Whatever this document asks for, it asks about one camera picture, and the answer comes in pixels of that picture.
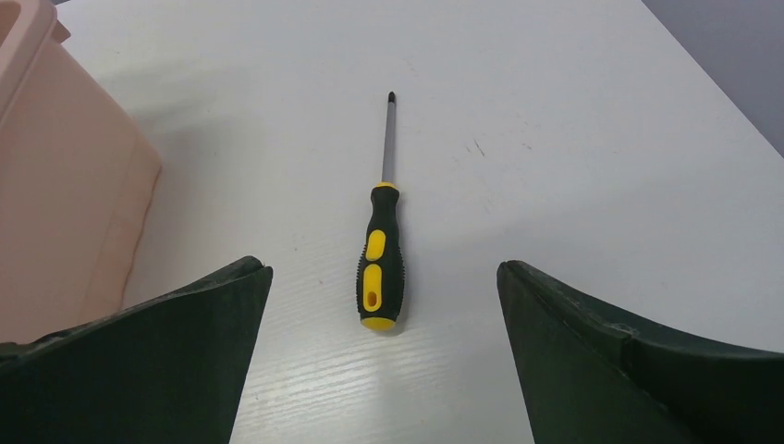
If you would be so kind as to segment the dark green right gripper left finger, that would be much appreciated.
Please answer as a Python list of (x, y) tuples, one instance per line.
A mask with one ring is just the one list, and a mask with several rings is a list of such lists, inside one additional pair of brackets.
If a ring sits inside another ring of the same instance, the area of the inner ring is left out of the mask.
[(274, 272), (245, 256), (178, 290), (1, 346), (5, 443), (227, 443)]

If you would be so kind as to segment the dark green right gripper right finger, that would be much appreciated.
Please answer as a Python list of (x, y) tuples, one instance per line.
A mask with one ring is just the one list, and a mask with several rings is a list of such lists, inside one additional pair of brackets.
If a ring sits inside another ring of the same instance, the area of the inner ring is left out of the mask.
[(783, 356), (706, 339), (522, 261), (496, 272), (538, 443), (779, 443)]

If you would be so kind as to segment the black yellow handled screwdriver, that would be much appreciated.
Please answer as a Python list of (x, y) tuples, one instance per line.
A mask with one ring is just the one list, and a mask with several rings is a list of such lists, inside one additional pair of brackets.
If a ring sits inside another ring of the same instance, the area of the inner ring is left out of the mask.
[(395, 328), (405, 293), (405, 266), (398, 223), (400, 191), (395, 184), (397, 95), (386, 103), (380, 181), (372, 188), (372, 212), (356, 275), (356, 304), (361, 324), (375, 332)]

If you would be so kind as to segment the pink plastic bin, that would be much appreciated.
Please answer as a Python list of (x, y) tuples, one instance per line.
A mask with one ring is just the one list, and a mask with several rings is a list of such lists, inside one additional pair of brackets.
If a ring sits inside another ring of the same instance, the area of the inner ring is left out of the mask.
[(49, 1), (1, 5), (1, 339), (118, 311), (161, 169), (67, 51)]

